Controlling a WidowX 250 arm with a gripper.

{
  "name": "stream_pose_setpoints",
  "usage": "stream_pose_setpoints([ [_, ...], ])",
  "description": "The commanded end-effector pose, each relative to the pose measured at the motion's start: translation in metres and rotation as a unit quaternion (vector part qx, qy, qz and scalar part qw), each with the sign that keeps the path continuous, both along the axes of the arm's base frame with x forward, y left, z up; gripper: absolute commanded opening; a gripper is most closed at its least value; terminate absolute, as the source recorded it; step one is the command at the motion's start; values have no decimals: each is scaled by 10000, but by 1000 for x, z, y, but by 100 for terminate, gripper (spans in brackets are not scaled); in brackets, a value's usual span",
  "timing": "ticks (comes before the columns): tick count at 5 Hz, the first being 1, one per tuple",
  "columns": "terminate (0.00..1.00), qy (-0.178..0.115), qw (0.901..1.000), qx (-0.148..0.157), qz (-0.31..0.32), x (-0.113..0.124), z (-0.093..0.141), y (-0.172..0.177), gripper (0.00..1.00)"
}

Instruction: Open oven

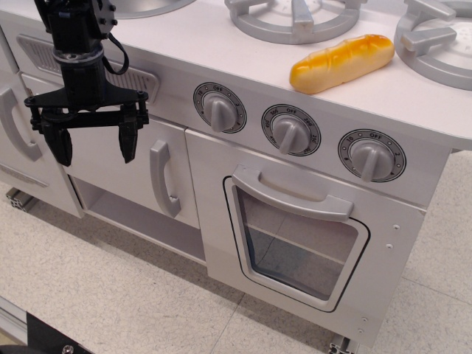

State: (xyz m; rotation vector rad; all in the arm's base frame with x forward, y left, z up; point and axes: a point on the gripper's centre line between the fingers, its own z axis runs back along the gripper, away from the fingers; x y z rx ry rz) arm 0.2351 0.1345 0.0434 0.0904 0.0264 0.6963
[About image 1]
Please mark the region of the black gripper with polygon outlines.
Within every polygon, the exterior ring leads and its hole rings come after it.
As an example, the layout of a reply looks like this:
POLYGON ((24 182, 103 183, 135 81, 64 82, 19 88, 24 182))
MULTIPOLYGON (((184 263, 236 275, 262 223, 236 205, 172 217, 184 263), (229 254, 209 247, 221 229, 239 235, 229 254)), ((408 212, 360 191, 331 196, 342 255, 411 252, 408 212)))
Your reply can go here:
POLYGON ((84 55, 54 51, 64 87, 31 96, 24 104, 31 110, 31 126, 44 135, 56 161, 72 163, 72 140, 67 128, 119 126, 119 147, 125 163, 135 158, 138 130, 149 123, 148 94, 108 82, 111 71, 103 51, 84 55))

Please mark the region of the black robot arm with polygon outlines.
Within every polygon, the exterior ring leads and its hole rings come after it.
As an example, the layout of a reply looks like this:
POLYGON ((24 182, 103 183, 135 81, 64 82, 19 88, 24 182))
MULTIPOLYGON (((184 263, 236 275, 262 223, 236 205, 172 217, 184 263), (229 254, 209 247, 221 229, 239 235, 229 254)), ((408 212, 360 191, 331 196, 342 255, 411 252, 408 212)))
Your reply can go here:
POLYGON ((117 126, 125 162, 136 153, 138 131, 148 124, 148 93, 120 88, 106 73, 127 72, 129 59, 114 70, 102 42, 122 44, 112 35, 116 7, 109 1, 37 1, 46 31, 53 40, 53 58, 60 65, 64 87, 25 99, 32 129, 42 134, 56 161, 72 163, 71 128, 117 126))

